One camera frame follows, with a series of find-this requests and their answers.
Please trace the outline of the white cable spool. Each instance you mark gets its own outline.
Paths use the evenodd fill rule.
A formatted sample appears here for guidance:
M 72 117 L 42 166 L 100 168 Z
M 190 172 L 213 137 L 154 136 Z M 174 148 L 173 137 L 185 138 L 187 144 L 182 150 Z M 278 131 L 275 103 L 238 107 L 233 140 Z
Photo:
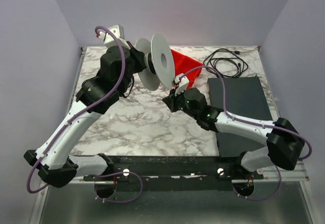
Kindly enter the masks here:
M 157 90 L 160 84 L 168 89 L 173 88 L 175 65 L 165 37 L 155 33 L 151 40 L 139 38 L 135 49 L 144 53 L 146 68 L 138 73 L 143 85 L 150 91 Z

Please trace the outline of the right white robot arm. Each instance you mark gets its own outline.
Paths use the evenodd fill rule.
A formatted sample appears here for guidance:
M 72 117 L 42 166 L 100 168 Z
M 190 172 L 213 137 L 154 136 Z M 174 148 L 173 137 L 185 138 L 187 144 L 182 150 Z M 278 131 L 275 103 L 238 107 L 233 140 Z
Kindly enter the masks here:
M 233 134 L 263 144 L 263 148 L 240 154 L 234 166 L 240 173 L 270 166 L 292 171 L 300 160 L 305 143 L 285 118 L 265 121 L 229 113 L 208 105 L 205 96 L 196 88 L 181 93 L 172 89 L 162 101 L 171 112 L 184 112 L 206 131 Z

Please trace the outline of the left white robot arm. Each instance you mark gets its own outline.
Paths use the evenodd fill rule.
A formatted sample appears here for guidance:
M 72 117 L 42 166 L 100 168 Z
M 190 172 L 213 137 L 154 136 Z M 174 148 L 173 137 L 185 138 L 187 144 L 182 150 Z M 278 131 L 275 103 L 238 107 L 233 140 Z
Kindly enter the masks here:
M 103 153 L 76 156 L 71 151 L 89 127 L 124 96 L 134 74 L 145 68 L 145 53 L 134 47 L 113 46 L 101 56 L 100 69 L 82 83 L 59 128 L 40 148 L 24 154 L 46 184 L 60 188 L 75 177 L 112 173 L 113 163 Z

